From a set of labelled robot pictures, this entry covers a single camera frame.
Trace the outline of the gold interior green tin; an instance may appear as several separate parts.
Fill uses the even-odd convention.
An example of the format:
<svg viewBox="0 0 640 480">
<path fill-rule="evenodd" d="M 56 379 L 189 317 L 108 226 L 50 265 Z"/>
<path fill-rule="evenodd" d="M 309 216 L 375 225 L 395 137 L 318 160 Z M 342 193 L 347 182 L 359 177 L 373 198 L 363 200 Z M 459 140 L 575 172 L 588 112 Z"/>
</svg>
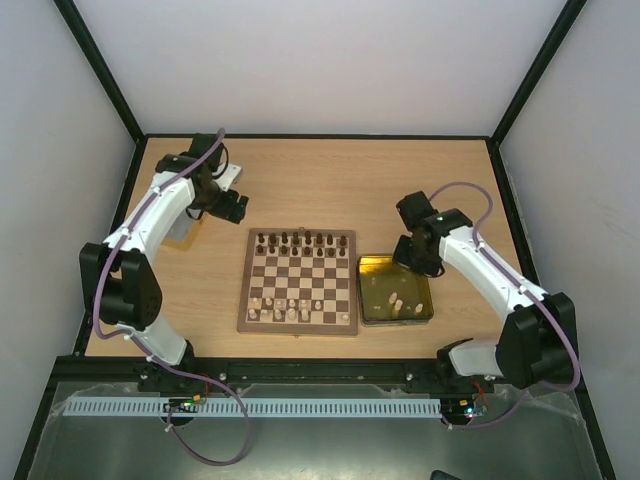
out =
<svg viewBox="0 0 640 480">
<path fill-rule="evenodd" d="M 364 326 L 401 326 L 427 324 L 434 316 L 429 279 L 393 263 L 389 255 L 364 255 L 357 263 L 357 286 L 361 322 Z M 394 311 L 389 304 L 392 293 L 403 301 Z M 414 311 L 423 304 L 423 310 Z"/>
</svg>

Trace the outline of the wooden chess board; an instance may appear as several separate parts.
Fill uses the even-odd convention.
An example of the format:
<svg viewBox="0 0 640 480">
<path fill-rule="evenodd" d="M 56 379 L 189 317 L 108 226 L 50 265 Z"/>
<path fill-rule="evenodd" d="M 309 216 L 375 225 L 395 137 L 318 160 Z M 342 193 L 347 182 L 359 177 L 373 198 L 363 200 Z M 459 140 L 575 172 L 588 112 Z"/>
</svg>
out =
<svg viewBox="0 0 640 480">
<path fill-rule="evenodd" d="M 305 244 L 305 231 L 311 232 L 311 244 Z M 288 234 L 288 242 L 282 242 L 282 232 Z M 299 244 L 292 243 L 292 234 L 299 232 Z M 258 233 L 263 233 L 265 240 L 258 241 Z M 276 243 L 270 243 L 270 233 L 276 234 Z M 316 244 L 316 235 L 323 235 L 323 243 Z M 327 244 L 327 235 L 332 234 L 334 243 Z M 346 246 L 340 246 L 341 236 L 346 236 Z M 264 252 L 256 252 L 257 245 L 264 247 Z M 275 254 L 269 253 L 269 245 L 276 248 Z M 280 247 L 286 245 L 288 252 L 282 255 Z M 299 254 L 292 255 L 292 247 L 299 248 Z M 305 246 L 312 249 L 310 256 L 304 256 Z M 316 255 L 316 249 L 321 247 L 323 255 Z M 327 248 L 334 248 L 333 257 L 326 254 Z M 345 248 L 346 255 L 339 256 L 339 249 Z M 249 231 L 245 254 L 243 282 L 237 318 L 237 331 L 255 334 L 284 334 L 293 336 L 345 336 L 353 337 L 358 333 L 358 297 L 356 287 L 356 232 L 353 230 L 335 229 L 275 229 L 253 228 Z M 253 305 L 254 297 L 261 299 L 261 307 Z M 272 306 L 266 306 L 266 298 L 273 300 Z M 289 299 L 296 301 L 297 319 L 295 322 L 287 320 Z M 299 305 L 301 299 L 306 299 L 309 320 L 300 320 Z M 276 301 L 282 300 L 283 308 L 276 308 Z M 314 302 L 319 300 L 321 308 L 316 310 Z M 249 318 L 249 310 L 255 309 L 256 319 Z M 282 320 L 274 320 L 274 310 L 282 312 Z M 271 312 L 268 322 L 261 320 L 261 311 Z M 342 322 L 342 314 L 349 314 L 349 322 Z"/>
</svg>

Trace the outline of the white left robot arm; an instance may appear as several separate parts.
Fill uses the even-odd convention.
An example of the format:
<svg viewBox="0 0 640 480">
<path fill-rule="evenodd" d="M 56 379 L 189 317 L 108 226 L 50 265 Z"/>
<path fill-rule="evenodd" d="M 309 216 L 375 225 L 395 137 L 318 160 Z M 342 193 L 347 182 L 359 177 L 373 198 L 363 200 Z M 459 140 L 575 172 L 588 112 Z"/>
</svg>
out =
<svg viewBox="0 0 640 480">
<path fill-rule="evenodd" d="M 167 155 L 149 188 L 124 223 L 79 255 L 85 308 L 101 339 L 118 335 L 134 342 L 151 362 L 178 366 L 191 344 L 162 313 L 163 294 L 152 268 L 175 223 L 189 210 L 240 223 L 248 198 L 232 188 L 241 166 L 214 167 L 211 159 Z"/>
</svg>

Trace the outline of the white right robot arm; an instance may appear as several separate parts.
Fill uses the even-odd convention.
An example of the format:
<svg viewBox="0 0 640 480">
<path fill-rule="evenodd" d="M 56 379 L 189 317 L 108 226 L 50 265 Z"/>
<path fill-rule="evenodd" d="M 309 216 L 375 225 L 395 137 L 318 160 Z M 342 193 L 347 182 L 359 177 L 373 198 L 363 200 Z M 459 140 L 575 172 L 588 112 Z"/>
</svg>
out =
<svg viewBox="0 0 640 480">
<path fill-rule="evenodd" d="M 502 378 L 518 389 L 578 386 L 576 312 L 565 293 L 549 294 L 520 275 L 458 209 L 440 212 L 425 204 L 397 211 L 408 232 L 398 241 L 394 262 L 428 277 L 454 267 L 502 323 L 496 342 L 466 339 L 439 350 L 436 379 L 443 389 L 458 391 L 471 376 Z"/>
</svg>

